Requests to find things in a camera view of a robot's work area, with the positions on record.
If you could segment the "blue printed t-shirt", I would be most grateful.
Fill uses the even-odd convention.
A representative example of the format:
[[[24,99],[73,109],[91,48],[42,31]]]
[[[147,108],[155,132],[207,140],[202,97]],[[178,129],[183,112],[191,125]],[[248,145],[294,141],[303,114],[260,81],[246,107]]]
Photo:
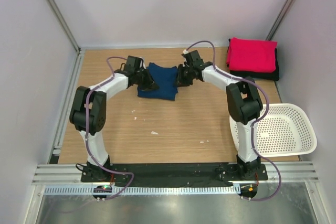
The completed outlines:
[[[178,93],[175,85],[177,67],[161,67],[151,62],[148,65],[148,70],[159,88],[152,91],[142,91],[138,88],[138,97],[174,101]]]

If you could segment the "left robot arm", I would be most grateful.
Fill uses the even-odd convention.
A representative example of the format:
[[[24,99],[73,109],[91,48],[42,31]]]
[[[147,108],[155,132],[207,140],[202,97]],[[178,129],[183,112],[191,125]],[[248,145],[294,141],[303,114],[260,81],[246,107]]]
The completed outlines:
[[[110,157],[102,136],[107,101],[133,85],[145,92],[159,88],[143,58],[128,56],[117,70],[113,70],[110,59],[113,57],[107,58],[111,76],[90,87],[79,86],[69,116],[70,123],[82,136],[88,154],[87,164],[82,172],[100,182],[106,182],[114,173],[110,168]]]

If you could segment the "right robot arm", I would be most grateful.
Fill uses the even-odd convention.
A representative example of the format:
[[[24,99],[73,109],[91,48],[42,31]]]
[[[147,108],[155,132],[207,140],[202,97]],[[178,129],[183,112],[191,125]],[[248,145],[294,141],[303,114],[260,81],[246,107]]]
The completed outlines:
[[[236,172],[241,179],[254,179],[261,167],[261,158],[253,150],[253,123],[260,117],[263,104],[253,79],[243,79],[221,71],[211,62],[204,62],[197,50],[184,50],[183,64],[177,68],[175,84],[188,87],[194,80],[211,83],[224,90],[230,118],[238,129],[238,153]]]

